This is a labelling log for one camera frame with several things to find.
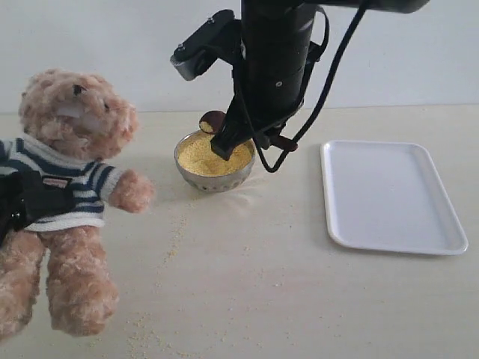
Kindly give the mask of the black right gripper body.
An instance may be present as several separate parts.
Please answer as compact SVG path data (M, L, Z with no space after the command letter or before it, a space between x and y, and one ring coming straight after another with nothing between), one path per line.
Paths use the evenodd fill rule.
M252 138L281 129L301 107L311 77L307 56L247 57L232 71L234 98L239 102Z

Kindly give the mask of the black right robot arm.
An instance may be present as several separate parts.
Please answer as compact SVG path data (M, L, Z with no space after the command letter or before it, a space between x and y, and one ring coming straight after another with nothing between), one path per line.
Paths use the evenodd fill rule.
M425 5L425 1L243 1L241 19L231 37L234 96L211 141L212 151L228 160L249 140L258 153L274 146L281 154L273 166L264 167L277 171L323 109L341 59L366 12L410 14ZM354 8L356 13L338 45L314 109L298 132L285 138L281 133L303 104L314 66L329 43L327 19L322 42L311 40L315 16L324 13L326 6Z

